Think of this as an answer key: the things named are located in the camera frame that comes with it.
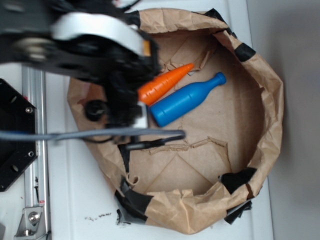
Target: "gray wall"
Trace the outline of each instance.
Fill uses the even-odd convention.
[[[247,0],[253,48],[284,81],[281,155],[269,176],[275,240],[320,239],[320,1]]]

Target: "cardboard bottom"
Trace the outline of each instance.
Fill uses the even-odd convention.
[[[183,47],[182,39],[175,41],[177,34],[166,33],[165,39],[163,34],[153,35],[160,45],[165,70],[172,64],[183,65],[197,58],[197,47],[194,50]],[[165,96],[189,83],[207,81],[218,72],[225,75],[227,82],[214,88],[200,106],[165,127],[185,130],[184,140],[131,152],[129,180],[134,181],[132,189],[138,193],[191,189],[194,195],[204,194],[218,181],[218,176],[244,169],[257,148],[265,118],[262,88],[230,51],[213,36],[209,37],[216,44],[215,51],[209,57],[206,57],[208,52],[202,52],[197,65],[200,70],[185,76]],[[197,37],[196,44],[206,46],[208,36]],[[163,51],[168,50],[166,46],[171,47],[170,51]],[[179,59],[173,63],[175,55]],[[156,127],[152,120],[150,125]],[[157,137],[162,136],[147,136],[142,140]]]

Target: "brown paper bag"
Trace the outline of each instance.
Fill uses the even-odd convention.
[[[164,71],[188,63],[199,70],[166,95],[217,72],[224,73],[227,83],[165,127],[185,130],[184,140],[130,154],[111,142],[87,144],[115,193],[120,219],[184,234],[221,218],[231,223],[251,207],[250,199],[280,153],[283,83],[214,9],[205,15],[164,8],[135,14],[140,28],[159,44]],[[99,86],[71,80],[68,102],[79,130],[104,127],[103,120],[90,122],[84,116],[83,106],[92,99],[105,99]]]

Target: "gray cable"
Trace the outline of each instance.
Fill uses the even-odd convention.
[[[49,134],[27,134],[12,131],[0,131],[0,140],[34,142],[34,141],[60,141],[67,139],[82,139],[93,136],[140,136],[140,135],[181,135],[186,136],[182,130],[162,130],[153,128],[106,128],[87,131],[76,131],[66,133],[49,133]]]

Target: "metal bracket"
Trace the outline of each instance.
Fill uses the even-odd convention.
[[[0,223],[0,240],[4,239],[6,227]]]
[[[14,240],[37,240],[46,234],[46,221],[43,217],[43,207],[24,208]]]

